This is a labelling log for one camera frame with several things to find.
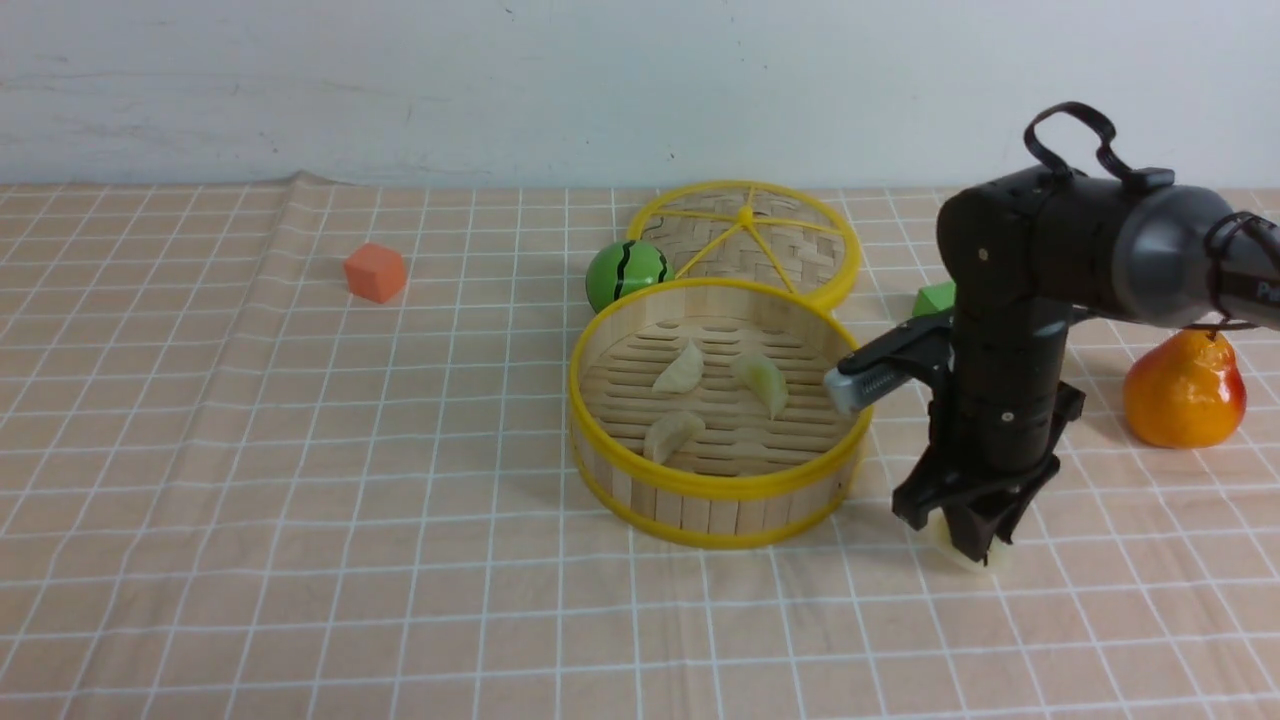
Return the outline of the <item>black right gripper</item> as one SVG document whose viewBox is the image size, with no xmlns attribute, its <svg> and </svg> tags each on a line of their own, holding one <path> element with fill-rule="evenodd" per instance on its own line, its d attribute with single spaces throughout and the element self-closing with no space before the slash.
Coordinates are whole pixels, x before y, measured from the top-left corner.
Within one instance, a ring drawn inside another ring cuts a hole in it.
<svg viewBox="0 0 1280 720">
<path fill-rule="evenodd" d="M 1038 475 L 1062 430 L 1055 419 L 1068 304 L 1023 300 L 1001 307 L 956 304 L 909 319 L 847 355 L 845 372 L 887 363 L 932 392 L 925 451 L 892 493 L 892 512 L 913 530 L 947 501 L 950 543 L 986 565 L 1036 497 Z"/>
</svg>

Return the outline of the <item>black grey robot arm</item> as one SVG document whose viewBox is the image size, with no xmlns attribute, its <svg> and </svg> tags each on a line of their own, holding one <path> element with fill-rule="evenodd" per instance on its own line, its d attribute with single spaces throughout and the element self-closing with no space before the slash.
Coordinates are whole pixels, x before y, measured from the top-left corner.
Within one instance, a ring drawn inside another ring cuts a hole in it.
<svg viewBox="0 0 1280 720">
<path fill-rule="evenodd" d="M 891 509 L 914 530 L 941 511 L 952 547 L 975 562 L 1011 542 L 1059 471 L 1056 446 L 1084 404 L 1061 379 L 1076 323 L 1181 329 L 1217 313 L 1279 324 L 1277 227 L 1170 176 L 1134 190 L 1033 167 L 948 199 L 936 237 L 951 309 L 847 355 L 826 387 L 845 414 L 910 379 L 931 388 L 927 447 Z"/>
</svg>

